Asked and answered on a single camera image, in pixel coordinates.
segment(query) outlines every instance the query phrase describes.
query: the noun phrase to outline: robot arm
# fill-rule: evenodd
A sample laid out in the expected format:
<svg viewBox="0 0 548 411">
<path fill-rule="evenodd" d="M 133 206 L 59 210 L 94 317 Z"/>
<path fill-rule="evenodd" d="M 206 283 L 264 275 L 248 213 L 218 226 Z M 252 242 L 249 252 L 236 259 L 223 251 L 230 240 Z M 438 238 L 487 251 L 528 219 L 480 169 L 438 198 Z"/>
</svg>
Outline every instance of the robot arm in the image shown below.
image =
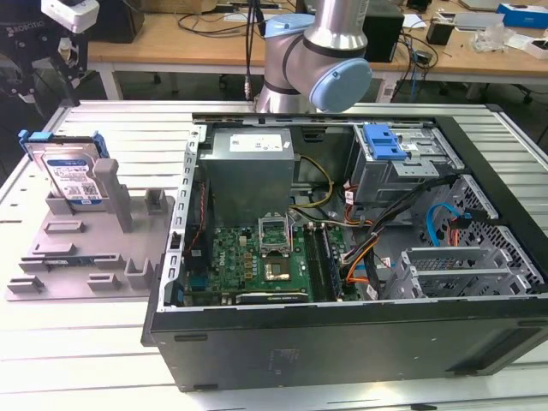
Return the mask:
<svg viewBox="0 0 548 411">
<path fill-rule="evenodd" d="M 316 107 L 340 112 L 369 88 L 363 58 L 368 0 L 318 0 L 316 17 L 279 15 L 266 25 L 265 85 L 256 110 L 302 113 Z"/>
<path fill-rule="evenodd" d="M 63 80 L 72 105 L 78 105 L 74 87 L 87 69 L 85 31 L 97 20 L 96 0 L 2 0 L 0 2 L 0 54 L 15 65 L 15 76 L 0 76 L 0 88 L 34 103 L 40 112 L 33 63 L 48 58 Z M 61 38 L 71 43 L 68 59 L 59 53 Z"/>
</svg>

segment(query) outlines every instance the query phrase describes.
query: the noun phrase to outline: ram slot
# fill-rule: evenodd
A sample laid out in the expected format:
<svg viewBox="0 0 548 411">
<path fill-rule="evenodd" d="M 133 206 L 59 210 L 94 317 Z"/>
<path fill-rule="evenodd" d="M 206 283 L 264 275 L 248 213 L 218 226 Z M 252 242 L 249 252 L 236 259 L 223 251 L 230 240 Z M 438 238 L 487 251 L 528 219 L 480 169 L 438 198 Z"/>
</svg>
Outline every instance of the ram slot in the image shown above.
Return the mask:
<svg viewBox="0 0 548 411">
<path fill-rule="evenodd" d="M 338 294 L 333 284 L 335 281 L 333 276 L 338 276 L 338 272 L 333 271 L 335 269 L 335 261 L 333 261 L 331 246 L 329 245 L 329 240 L 327 240 L 327 232 L 323 228 L 318 228 L 314 231 L 314 237 L 316 239 L 316 250 L 327 301 L 336 301 Z"/>
<path fill-rule="evenodd" d="M 303 230 L 303 235 L 305 239 L 308 274 L 310 276 L 310 284 L 312 286 L 313 300 L 317 302 L 327 301 L 323 280 L 324 276 L 319 264 L 319 256 L 314 233 L 308 227 L 305 227 Z"/>
<path fill-rule="evenodd" d="M 342 293 L 342 285 L 341 285 L 341 278 L 339 275 L 339 270 L 337 267 L 337 263 L 335 262 L 335 259 L 333 258 L 333 249 L 331 248 L 331 243 L 329 241 L 329 236 L 327 234 L 327 229 L 321 229 L 322 232 L 322 250 L 325 254 L 325 259 L 327 259 L 327 265 L 328 265 L 328 271 L 329 271 L 329 279 L 331 281 L 331 287 L 332 287 L 332 295 L 335 299 L 341 296 Z"/>
</svg>

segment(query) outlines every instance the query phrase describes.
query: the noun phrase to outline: aluminum extrusion table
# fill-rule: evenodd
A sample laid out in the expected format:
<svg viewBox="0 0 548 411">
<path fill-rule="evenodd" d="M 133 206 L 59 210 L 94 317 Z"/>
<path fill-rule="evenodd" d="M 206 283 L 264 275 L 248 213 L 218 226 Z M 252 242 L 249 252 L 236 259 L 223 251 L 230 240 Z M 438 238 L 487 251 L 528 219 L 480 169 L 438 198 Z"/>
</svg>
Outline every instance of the aluminum extrusion table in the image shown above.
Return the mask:
<svg viewBox="0 0 548 411">
<path fill-rule="evenodd" d="M 131 194 L 174 194 L 192 112 L 250 111 L 227 102 L 83 102 L 46 126 L 62 133 L 100 130 Z M 363 115 L 453 116 L 548 234 L 548 158 L 504 114 L 482 105 L 360 104 Z M 49 183 L 23 158 L 0 189 L 0 287 L 47 212 Z M 546 410 L 548 343 L 491 377 L 392 381 L 182 394 L 155 348 L 140 345 L 146 301 L 0 300 L 0 409 L 438 409 Z"/>
</svg>

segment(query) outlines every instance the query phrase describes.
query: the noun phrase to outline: open computer tower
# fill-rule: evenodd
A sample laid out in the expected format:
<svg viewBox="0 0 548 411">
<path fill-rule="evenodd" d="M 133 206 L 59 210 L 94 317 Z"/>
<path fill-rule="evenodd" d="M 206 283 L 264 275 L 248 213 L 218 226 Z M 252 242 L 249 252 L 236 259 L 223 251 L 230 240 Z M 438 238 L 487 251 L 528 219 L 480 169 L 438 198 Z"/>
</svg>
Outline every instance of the open computer tower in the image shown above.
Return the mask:
<svg viewBox="0 0 548 411">
<path fill-rule="evenodd" d="M 194 114 L 144 337 L 180 390 L 487 375 L 548 240 L 451 117 Z"/>
</svg>

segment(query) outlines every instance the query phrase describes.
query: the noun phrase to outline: motherboard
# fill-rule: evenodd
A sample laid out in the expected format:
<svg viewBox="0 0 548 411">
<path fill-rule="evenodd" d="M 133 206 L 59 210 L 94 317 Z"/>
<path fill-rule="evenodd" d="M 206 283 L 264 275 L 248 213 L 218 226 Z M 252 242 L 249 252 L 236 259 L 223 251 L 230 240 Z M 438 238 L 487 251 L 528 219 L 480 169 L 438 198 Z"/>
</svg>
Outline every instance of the motherboard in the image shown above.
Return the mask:
<svg viewBox="0 0 548 411">
<path fill-rule="evenodd" d="M 343 231 L 307 224 L 284 230 L 275 224 L 215 228 L 211 269 L 189 272 L 185 295 L 193 304 L 220 305 L 341 298 Z"/>
</svg>

